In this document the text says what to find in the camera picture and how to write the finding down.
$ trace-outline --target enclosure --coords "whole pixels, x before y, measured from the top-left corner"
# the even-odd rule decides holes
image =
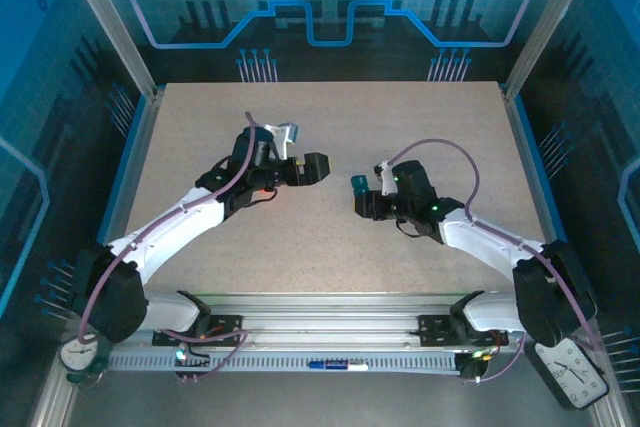
[[[637,422],[640,0],[1,0],[0,11],[3,425]],[[182,386],[123,372],[136,369],[118,359],[147,355],[141,341],[114,347],[90,391],[73,386],[58,351],[77,328],[65,292],[78,252],[179,200],[230,153],[244,111],[296,123],[295,155],[326,153],[331,174],[194,240],[149,286],[240,312],[267,332],[240,355],[266,364]],[[585,411],[562,410],[524,357],[481,386],[405,368],[401,347],[420,347],[406,326],[424,309],[512,284],[354,214],[350,178],[375,182],[374,165],[423,137],[475,157],[474,212],[578,254],[609,344],[594,361],[610,392]],[[469,195],[455,152],[411,155],[441,195]],[[371,365],[380,356],[379,370],[280,365],[347,342]],[[508,407],[496,413],[498,400]]]

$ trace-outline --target beige table surface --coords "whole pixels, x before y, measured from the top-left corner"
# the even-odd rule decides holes
[[[465,253],[409,239],[393,222],[353,212],[350,178],[409,143],[440,137],[476,159],[482,184],[477,215],[529,238],[540,224],[495,82],[169,84],[129,219],[131,231],[177,202],[231,152],[247,125],[291,121],[293,154],[318,151],[332,172],[311,187],[283,187],[273,202],[210,230],[171,258],[147,288],[214,292],[463,293],[510,288]],[[418,159],[441,196],[465,201],[473,174],[457,151],[421,146]]]

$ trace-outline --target gray floor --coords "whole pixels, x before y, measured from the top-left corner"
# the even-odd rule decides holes
[[[71,427],[582,427],[526,359],[480,386],[420,374],[225,374],[182,385],[172,374],[108,374],[81,392]]]

